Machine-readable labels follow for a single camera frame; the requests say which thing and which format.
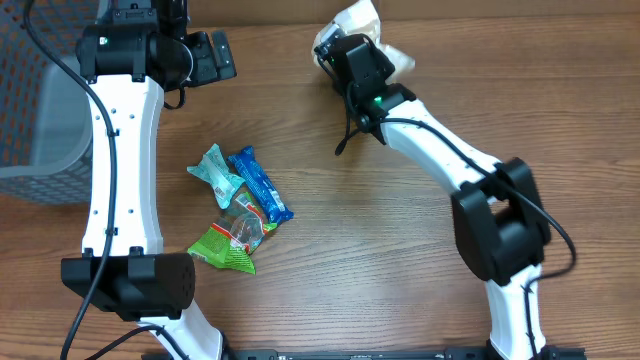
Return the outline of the blue snack bar wrapper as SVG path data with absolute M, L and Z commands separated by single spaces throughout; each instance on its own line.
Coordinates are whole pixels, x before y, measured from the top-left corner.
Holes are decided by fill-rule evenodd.
M 294 213 L 282 201 L 278 190 L 257 161 L 252 146 L 230 155 L 228 161 L 245 180 L 270 223 L 280 225 L 294 218 Z

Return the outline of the light green wipes packet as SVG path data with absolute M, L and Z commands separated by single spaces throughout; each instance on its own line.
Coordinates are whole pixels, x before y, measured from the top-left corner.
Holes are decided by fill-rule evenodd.
M 218 144 L 213 144 L 196 166 L 188 166 L 187 172 L 211 186 L 221 209 L 230 206 L 244 184 L 244 179 L 234 174 L 227 165 Z

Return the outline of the beige snack pouch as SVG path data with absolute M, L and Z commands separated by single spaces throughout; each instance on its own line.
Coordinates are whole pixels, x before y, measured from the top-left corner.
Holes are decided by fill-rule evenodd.
M 391 45 L 381 42 L 381 21 L 371 0 L 358 0 L 355 4 L 340 11 L 323 29 L 331 23 L 340 25 L 345 32 L 345 36 L 365 34 L 374 42 L 375 46 L 382 51 L 395 67 L 390 78 L 386 80 L 387 84 L 391 84 L 402 74 L 408 73 L 415 68 L 415 60 L 412 57 Z M 319 46 L 322 30 L 317 33 L 311 50 L 312 61 L 316 67 L 319 67 L 319 62 L 315 48 Z

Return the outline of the green snack bag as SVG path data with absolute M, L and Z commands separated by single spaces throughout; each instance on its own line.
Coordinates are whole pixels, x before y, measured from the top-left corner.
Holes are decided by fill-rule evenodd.
M 255 275 L 251 255 L 277 227 L 268 221 L 253 197 L 242 192 L 187 252 L 218 269 Z

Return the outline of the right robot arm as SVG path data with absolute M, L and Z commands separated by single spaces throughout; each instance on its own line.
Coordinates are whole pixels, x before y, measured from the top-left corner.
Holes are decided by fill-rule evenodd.
M 332 35 L 313 52 L 344 100 L 351 121 L 345 137 L 373 135 L 449 195 L 458 252 L 486 285 L 491 357 L 539 358 L 546 339 L 535 281 L 551 234 L 530 168 L 484 154 L 440 124 L 411 90 L 390 80 L 395 67 L 368 36 Z

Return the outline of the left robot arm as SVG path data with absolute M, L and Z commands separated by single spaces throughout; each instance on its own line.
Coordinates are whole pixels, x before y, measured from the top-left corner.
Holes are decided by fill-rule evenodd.
M 105 1 L 77 43 L 92 124 L 90 214 L 81 254 L 61 278 L 85 307 L 152 334 L 169 359 L 232 357 L 195 294 L 186 253 L 168 253 L 156 205 L 156 141 L 165 95 L 232 78 L 227 40 L 189 32 L 183 1 Z

